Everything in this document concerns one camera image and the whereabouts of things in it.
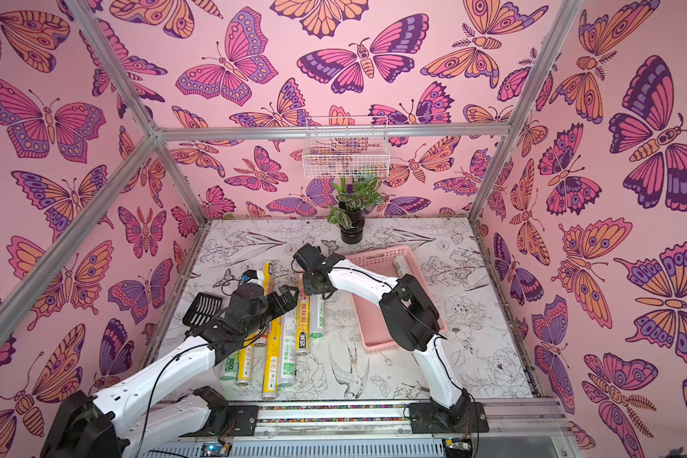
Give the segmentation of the yellow red wrap roll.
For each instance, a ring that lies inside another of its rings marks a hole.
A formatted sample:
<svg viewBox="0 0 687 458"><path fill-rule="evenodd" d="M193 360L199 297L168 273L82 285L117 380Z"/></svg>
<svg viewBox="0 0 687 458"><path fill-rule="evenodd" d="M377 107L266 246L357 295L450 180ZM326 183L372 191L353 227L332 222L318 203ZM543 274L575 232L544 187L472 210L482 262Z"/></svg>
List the yellow red wrap roll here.
<svg viewBox="0 0 687 458"><path fill-rule="evenodd" d="M310 301L303 279L299 281L299 301L296 309L296 355L307 355L309 349Z"/></svg>

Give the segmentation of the long yellow wrap roll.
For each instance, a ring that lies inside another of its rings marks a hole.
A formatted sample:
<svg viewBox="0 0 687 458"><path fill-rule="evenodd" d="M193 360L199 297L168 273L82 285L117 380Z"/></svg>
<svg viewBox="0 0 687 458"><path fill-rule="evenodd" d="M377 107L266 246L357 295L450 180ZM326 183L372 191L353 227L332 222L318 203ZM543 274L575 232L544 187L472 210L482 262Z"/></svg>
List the long yellow wrap roll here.
<svg viewBox="0 0 687 458"><path fill-rule="evenodd" d="M269 295L274 291L274 280L270 261L265 261L263 263L263 269L261 269L261 272L263 272L263 279L261 281L263 282L264 293L265 295Z"/></svg>

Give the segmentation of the clear white wrap roll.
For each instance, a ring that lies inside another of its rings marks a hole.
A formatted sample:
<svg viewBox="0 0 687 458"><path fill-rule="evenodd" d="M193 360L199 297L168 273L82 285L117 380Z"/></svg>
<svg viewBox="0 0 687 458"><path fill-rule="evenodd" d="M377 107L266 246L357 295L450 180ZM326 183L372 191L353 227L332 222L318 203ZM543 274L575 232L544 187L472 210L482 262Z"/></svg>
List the clear white wrap roll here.
<svg viewBox="0 0 687 458"><path fill-rule="evenodd" d="M394 269L398 277L403 278L406 275L412 276L410 263L404 255L397 255L392 260Z"/></svg>

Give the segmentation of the pink perforated plastic basket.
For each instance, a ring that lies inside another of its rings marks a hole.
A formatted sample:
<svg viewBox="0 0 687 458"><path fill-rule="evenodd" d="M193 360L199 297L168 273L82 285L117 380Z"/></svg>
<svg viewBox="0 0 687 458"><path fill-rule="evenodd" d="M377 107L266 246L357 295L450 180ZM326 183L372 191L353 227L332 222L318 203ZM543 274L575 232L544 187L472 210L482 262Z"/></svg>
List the pink perforated plastic basket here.
<svg viewBox="0 0 687 458"><path fill-rule="evenodd" d="M412 276L397 276L392 260L404 255ZM373 353L394 347L424 351L445 330L413 251L406 245L348 255L357 324L364 350Z"/></svg>

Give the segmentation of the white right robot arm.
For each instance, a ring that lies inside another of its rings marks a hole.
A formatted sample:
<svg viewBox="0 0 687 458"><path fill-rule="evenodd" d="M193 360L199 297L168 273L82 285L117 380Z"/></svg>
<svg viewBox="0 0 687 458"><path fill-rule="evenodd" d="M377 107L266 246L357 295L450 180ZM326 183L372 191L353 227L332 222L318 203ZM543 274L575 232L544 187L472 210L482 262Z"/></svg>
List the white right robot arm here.
<svg viewBox="0 0 687 458"><path fill-rule="evenodd" d="M412 274L387 277L338 253L324 256L310 244L300 248L294 260L302 269L306 295L345 291L377 305L393 342L412 354L429 389L429 402L411 403L404 410L414 433L468 436L490 430L484 406L448 360L440 312Z"/></svg>

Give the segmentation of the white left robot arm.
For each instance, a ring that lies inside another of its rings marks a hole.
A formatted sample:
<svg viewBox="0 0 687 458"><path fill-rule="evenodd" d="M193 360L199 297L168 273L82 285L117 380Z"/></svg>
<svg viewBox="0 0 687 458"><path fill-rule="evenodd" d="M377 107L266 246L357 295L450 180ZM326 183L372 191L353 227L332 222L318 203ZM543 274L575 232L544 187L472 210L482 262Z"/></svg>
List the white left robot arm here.
<svg viewBox="0 0 687 458"><path fill-rule="evenodd" d="M225 434L235 427L227 399L206 385L179 402L158 402L198 374L251 345L293 310L295 286L267 293L240 284L229 300L198 293L183 317L185 340L135 375L93 395L78 391L60 405L43 457L139 457L190 433Z"/></svg>

